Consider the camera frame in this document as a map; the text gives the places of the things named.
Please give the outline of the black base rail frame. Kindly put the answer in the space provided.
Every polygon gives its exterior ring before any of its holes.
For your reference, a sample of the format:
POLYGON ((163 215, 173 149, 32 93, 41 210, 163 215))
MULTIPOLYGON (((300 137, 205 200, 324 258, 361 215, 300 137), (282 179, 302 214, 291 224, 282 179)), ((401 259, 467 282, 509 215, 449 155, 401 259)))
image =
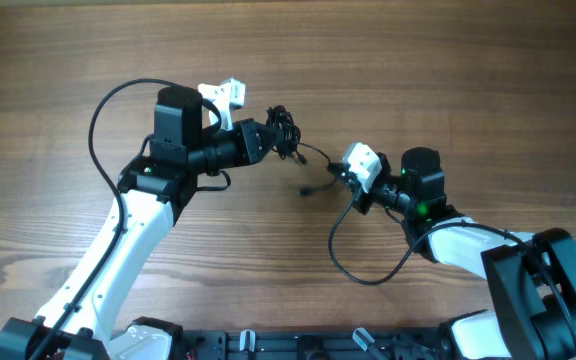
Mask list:
POLYGON ((390 332, 241 332, 190 330, 176 339, 171 359, 308 360, 308 359, 450 359, 453 346, 437 328, 390 332))

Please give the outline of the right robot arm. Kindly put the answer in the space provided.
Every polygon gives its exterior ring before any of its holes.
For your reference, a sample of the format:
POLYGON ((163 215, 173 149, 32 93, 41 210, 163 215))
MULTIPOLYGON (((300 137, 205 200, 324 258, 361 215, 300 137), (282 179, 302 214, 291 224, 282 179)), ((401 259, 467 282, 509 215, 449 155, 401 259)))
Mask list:
POLYGON ((384 208, 408 253, 486 280, 493 310, 444 325, 454 359, 576 359, 576 241, 564 229, 538 233, 487 226, 447 201, 438 151, 416 147, 393 174, 387 157, 352 144, 328 171, 352 193, 350 208, 384 208))

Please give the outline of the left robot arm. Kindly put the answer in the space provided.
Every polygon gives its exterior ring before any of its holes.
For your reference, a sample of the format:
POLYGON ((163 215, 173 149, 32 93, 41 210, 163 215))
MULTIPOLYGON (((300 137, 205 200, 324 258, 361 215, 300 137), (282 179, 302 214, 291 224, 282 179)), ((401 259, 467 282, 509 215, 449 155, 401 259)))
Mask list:
POLYGON ((199 176, 260 162, 281 132, 252 119, 233 121, 246 86, 236 79, 188 88, 162 81, 154 129, 138 154, 107 183, 114 202, 75 270, 30 321, 11 318, 0 359, 189 359, 183 328, 142 317, 113 329, 146 260, 170 233, 199 176))

